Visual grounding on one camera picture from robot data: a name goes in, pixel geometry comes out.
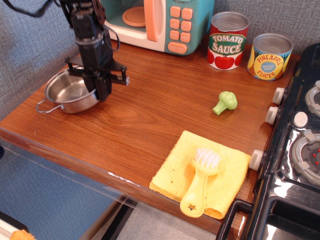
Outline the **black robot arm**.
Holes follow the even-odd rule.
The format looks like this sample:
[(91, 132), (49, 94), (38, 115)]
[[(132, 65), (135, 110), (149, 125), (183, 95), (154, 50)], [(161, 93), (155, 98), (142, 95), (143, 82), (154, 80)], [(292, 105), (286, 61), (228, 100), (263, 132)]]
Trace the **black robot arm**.
[(89, 92), (103, 102), (112, 92), (112, 83), (128, 85), (127, 67), (114, 60), (110, 28), (105, 26), (105, 8), (98, 0), (61, 0), (64, 15), (74, 31), (80, 56), (66, 58), (69, 71), (82, 76)]

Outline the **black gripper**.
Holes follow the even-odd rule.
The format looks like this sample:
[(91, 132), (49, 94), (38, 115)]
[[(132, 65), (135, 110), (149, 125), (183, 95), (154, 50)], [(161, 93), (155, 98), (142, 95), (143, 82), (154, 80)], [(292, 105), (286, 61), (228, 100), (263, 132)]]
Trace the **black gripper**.
[(97, 98), (104, 102), (112, 92), (112, 82), (128, 85), (127, 67), (113, 59), (114, 49), (108, 35), (100, 34), (96, 38), (74, 38), (78, 45), (79, 56), (66, 57), (69, 70), (82, 78), (89, 93), (96, 90)]

